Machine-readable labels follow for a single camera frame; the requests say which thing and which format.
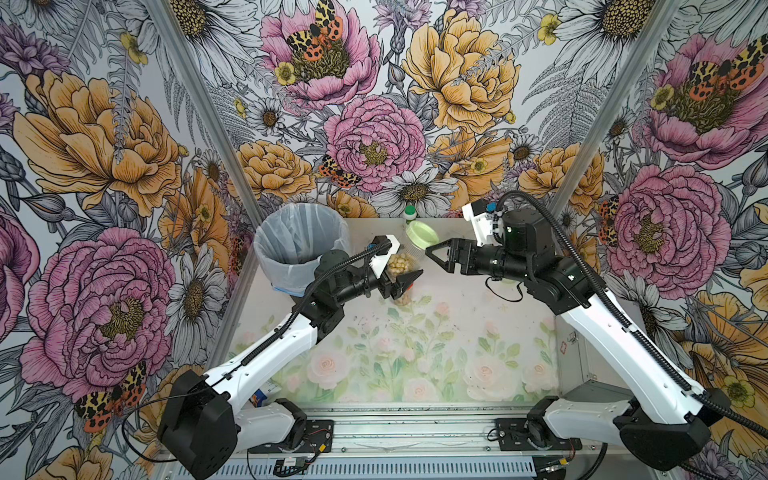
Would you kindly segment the green-lid peanut jar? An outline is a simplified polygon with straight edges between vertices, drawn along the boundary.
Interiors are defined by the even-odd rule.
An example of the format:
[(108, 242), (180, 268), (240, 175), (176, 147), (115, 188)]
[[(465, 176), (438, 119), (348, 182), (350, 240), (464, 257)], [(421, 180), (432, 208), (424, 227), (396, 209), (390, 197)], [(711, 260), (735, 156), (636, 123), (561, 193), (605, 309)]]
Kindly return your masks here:
[(399, 251), (392, 255), (387, 263), (386, 272), (392, 281), (399, 276), (413, 273), (420, 269), (417, 258), (405, 251)]

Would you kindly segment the black trash bin with liner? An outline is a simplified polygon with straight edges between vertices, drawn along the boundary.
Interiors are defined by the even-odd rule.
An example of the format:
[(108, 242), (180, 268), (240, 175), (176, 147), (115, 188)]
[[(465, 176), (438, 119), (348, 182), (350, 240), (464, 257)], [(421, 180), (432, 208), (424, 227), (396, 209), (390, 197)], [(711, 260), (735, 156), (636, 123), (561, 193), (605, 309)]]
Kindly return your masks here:
[(331, 250), (352, 253), (349, 226), (321, 204), (290, 203), (263, 221), (254, 236), (260, 266), (272, 287), (301, 297), (320, 258)]

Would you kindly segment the red-lid peanut jar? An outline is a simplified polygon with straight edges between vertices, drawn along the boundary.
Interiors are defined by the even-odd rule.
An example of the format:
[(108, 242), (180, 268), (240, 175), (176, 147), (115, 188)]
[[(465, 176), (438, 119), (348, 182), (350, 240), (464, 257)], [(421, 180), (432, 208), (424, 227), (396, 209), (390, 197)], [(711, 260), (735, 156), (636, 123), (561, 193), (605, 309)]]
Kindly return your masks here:
[(413, 301), (413, 288), (409, 287), (407, 290), (403, 292), (401, 296), (399, 296), (397, 299), (394, 299), (393, 302), (395, 305), (400, 307), (408, 306)]

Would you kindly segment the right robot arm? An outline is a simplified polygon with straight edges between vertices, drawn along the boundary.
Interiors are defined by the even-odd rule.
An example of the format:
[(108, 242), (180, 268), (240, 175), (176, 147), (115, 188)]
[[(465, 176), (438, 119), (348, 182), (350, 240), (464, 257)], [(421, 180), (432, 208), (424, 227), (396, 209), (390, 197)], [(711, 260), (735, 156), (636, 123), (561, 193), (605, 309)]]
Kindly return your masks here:
[(448, 273), (520, 282), (584, 337), (631, 391), (615, 402), (577, 402), (557, 396), (539, 401), (527, 415), (532, 442), (593, 440), (624, 446), (658, 470), (681, 467), (711, 438), (727, 396), (691, 379), (650, 341), (615, 302), (595, 271), (575, 254), (557, 254), (553, 224), (534, 209), (504, 214), (468, 205), (474, 239), (451, 238), (426, 250)]

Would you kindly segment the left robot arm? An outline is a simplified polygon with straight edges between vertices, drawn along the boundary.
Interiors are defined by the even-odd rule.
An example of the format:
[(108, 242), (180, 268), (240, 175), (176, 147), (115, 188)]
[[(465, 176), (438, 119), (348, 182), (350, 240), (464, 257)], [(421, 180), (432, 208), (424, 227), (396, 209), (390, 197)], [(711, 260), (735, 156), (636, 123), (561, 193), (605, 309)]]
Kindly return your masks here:
[(378, 235), (353, 256), (343, 250), (325, 253), (313, 281), (270, 333), (203, 374), (187, 371), (177, 379), (157, 438), (193, 478), (211, 477), (241, 450), (263, 444), (293, 449), (300, 443), (304, 414), (285, 400), (256, 407), (253, 395), (329, 335), (343, 319), (346, 303), (374, 291), (397, 299), (413, 285), (419, 271), (397, 277), (386, 271), (399, 248), (395, 236)]

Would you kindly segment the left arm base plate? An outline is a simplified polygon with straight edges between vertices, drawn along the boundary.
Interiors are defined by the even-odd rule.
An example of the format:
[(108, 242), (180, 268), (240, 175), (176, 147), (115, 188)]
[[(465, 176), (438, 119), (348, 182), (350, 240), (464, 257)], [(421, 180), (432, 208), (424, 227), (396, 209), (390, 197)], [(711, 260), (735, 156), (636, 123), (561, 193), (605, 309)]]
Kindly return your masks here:
[(332, 450), (335, 422), (331, 419), (310, 419), (294, 427), (288, 437), (278, 443), (252, 447), (252, 454), (322, 454)]

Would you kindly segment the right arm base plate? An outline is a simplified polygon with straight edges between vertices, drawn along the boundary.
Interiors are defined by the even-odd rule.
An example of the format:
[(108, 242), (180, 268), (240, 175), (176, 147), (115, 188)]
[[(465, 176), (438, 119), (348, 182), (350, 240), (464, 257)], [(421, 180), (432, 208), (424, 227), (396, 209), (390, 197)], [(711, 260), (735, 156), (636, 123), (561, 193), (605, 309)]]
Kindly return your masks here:
[(543, 423), (527, 418), (510, 417), (494, 420), (495, 440), (501, 451), (545, 452), (579, 451), (582, 442), (576, 438), (559, 438)]

